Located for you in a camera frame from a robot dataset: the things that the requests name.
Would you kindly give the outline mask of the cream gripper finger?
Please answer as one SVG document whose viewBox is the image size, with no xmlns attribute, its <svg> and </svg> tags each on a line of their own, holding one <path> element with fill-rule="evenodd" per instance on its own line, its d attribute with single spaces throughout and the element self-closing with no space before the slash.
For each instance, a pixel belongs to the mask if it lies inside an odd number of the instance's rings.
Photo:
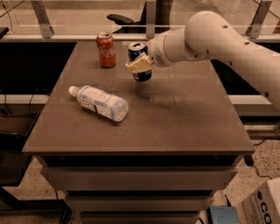
<svg viewBox="0 0 280 224">
<path fill-rule="evenodd" d="M 151 57 L 143 54 L 138 56 L 134 61 L 131 61 L 129 64 L 127 64 L 126 67 L 130 72 L 136 74 L 151 70 L 152 64 L 153 60 Z"/>
</svg>

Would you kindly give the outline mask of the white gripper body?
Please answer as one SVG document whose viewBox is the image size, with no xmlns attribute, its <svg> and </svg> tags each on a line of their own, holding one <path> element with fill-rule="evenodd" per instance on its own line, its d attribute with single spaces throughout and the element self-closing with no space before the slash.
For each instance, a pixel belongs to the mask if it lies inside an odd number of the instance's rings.
<svg viewBox="0 0 280 224">
<path fill-rule="evenodd" d="M 157 67 L 168 67 L 175 63 L 175 38 L 172 31 L 158 34 L 147 42 L 148 55 Z"/>
</svg>

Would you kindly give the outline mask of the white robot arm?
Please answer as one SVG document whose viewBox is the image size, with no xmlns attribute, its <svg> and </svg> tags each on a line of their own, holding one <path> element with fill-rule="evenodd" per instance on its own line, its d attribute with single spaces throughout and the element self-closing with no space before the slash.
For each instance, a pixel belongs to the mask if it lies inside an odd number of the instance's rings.
<svg viewBox="0 0 280 224">
<path fill-rule="evenodd" d="M 133 74 L 181 61 L 218 60 L 280 109 L 280 53 L 244 38 L 215 12 L 198 12 L 185 27 L 160 33 L 147 46 L 147 53 L 127 65 Z"/>
</svg>

